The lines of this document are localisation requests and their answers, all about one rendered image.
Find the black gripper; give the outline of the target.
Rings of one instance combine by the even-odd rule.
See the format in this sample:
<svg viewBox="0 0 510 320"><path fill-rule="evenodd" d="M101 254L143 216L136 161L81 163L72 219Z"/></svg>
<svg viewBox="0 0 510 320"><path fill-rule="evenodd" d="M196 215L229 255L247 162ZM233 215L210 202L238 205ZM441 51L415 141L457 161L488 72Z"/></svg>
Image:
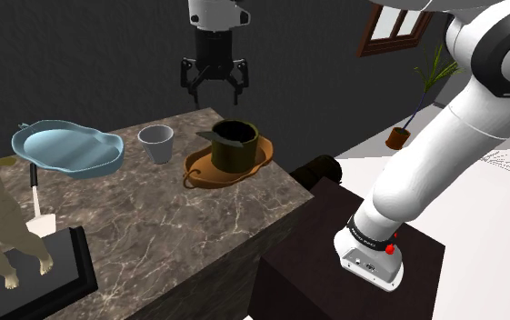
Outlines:
<svg viewBox="0 0 510 320"><path fill-rule="evenodd" d="M226 80L234 88L234 105L238 105L238 97L250 85L248 63L245 59L232 58L233 35L231 30L206 31L195 30L196 60L184 57L180 64L180 86L185 88L194 99L195 108L199 109L198 87L204 80ZM192 67L198 75L190 80L188 72ZM237 80L233 71L237 69L241 75Z"/></svg>

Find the dark green pot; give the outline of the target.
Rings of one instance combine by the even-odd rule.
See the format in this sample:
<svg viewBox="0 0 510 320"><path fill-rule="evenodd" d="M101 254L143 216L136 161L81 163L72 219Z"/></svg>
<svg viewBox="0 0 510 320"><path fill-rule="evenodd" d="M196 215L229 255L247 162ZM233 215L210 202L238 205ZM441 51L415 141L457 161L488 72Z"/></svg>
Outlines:
<svg viewBox="0 0 510 320"><path fill-rule="evenodd" d="M211 142L211 162L217 169L238 174L255 165L259 131L253 124L226 119L195 134Z"/></svg>

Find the grey cup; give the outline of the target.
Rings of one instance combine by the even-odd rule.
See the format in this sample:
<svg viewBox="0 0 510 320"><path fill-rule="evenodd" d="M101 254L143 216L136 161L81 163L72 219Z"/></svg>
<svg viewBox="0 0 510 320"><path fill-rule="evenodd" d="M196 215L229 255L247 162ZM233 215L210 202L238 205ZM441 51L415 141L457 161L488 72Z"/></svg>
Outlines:
<svg viewBox="0 0 510 320"><path fill-rule="evenodd" d="M155 164L165 164L172 158L174 135L168 125L149 125L138 133L137 138Z"/></svg>

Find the brown oval dish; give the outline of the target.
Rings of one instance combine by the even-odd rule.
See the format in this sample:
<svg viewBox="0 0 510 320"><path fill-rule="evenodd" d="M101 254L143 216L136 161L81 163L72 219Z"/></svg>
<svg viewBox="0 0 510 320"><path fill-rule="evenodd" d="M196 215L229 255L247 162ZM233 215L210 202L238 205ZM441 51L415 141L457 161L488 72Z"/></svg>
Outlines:
<svg viewBox="0 0 510 320"><path fill-rule="evenodd" d="M255 165L243 173L226 173L217 169L211 161L212 147L207 146L188 155L184 160L183 187L187 189L217 189L239 183L255 175L272 161L274 146L261 136L256 148Z"/></svg>

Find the dark brown cylinder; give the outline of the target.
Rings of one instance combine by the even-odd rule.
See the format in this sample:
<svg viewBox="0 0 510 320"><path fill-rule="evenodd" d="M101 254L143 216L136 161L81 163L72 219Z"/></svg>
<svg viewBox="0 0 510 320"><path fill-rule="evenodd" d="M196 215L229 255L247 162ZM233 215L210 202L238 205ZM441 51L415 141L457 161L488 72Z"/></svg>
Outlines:
<svg viewBox="0 0 510 320"><path fill-rule="evenodd" d="M342 175L342 166L330 155L320 155L290 173L290 176L308 191L323 177L340 184Z"/></svg>

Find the light blue oval dish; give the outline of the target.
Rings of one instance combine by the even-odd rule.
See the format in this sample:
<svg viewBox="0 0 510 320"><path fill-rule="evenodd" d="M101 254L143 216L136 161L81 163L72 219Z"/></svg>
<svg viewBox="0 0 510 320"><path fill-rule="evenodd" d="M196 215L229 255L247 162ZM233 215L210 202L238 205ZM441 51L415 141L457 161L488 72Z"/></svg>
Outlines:
<svg viewBox="0 0 510 320"><path fill-rule="evenodd" d="M119 135L64 120L20 124L11 145L16 155L45 170L74 179L110 175L123 164L125 145Z"/></svg>

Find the brown framed window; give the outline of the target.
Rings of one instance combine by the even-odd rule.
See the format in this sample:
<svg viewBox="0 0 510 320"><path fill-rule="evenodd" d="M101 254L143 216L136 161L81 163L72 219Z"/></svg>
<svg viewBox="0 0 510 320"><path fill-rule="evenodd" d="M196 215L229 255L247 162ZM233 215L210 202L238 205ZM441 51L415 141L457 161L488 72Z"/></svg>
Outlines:
<svg viewBox="0 0 510 320"><path fill-rule="evenodd" d="M356 55L379 55L418 46L432 16L428 12L373 5Z"/></svg>

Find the green plant in brown pot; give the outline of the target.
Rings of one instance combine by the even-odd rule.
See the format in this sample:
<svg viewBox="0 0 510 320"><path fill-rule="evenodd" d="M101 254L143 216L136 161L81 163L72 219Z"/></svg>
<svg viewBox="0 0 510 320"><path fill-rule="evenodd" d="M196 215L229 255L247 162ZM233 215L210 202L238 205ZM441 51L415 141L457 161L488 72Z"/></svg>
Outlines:
<svg viewBox="0 0 510 320"><path fill-rule="evenodd" d="M411 136L407 130L412 120L415 118L420 108L424 105L425 97L430 89L440 80L449 78L464 72L464 69L453 59L444 59L442 53L444 52L445 44L438 45L431 57L428 56L427 51L424 49L425 69L419 66L414 68L422 80L422 95L420 101L415 108L414 112L410 115L407 121L401 126L395 126L388 138L385 140L385 145L393 150L400 150L404 147L405 142Z"/></svg>

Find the dark robot stand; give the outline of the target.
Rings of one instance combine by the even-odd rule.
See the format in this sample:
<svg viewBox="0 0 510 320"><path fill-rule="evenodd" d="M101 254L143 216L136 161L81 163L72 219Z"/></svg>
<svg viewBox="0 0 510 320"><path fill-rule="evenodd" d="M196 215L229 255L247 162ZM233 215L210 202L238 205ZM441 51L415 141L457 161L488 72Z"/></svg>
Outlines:
<svg viewBox="0 0 510 320"><path fill-rule="evenodd" d="M432 320L445 246L403 225L404 278L386 292L340 265L334 236L362 198L323 178L301 220L262 255L247 313L253 320Z"/></svg>

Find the black flat tray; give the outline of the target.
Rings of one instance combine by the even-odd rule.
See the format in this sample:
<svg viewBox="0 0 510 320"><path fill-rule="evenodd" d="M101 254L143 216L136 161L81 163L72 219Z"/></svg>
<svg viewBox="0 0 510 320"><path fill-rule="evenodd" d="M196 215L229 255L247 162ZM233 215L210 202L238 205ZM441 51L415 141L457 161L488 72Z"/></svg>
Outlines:
<svg viewBox="0 0 510 320"><path fill-rule="evenodd" d="M67 227L43 238L54 264L45 275L39 260L16 249L5 252L19 286L5 288L0 276L0 320L44 320L98 289L83 227Z"/></svg>

